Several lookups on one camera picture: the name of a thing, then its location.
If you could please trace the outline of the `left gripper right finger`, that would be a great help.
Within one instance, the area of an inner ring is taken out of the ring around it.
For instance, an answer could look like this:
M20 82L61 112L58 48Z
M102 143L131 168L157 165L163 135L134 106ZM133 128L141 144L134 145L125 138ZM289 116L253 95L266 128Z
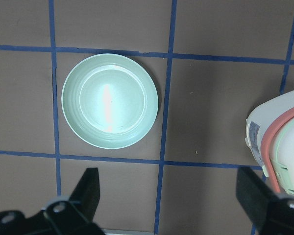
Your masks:
M250 167L239 167L236 198L260 235L294 235L294 196L271 190Z

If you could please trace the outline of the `green plate near left arm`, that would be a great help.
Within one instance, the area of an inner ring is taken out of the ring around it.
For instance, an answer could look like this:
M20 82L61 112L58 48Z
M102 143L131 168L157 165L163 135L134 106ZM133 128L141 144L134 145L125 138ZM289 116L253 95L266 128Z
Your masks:
M110 53L79 62L61 93L71 130L103 149L121 149L143 139L155 123L158 103L148 72L134 60Z

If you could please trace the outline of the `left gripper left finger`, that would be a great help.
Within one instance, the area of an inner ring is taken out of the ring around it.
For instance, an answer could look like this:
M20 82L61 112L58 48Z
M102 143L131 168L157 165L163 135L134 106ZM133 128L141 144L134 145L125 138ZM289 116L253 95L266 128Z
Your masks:
M68 199L57 199L32 217L0 212L0 235L103 235L93 222L100 200L97 168L87 168Z

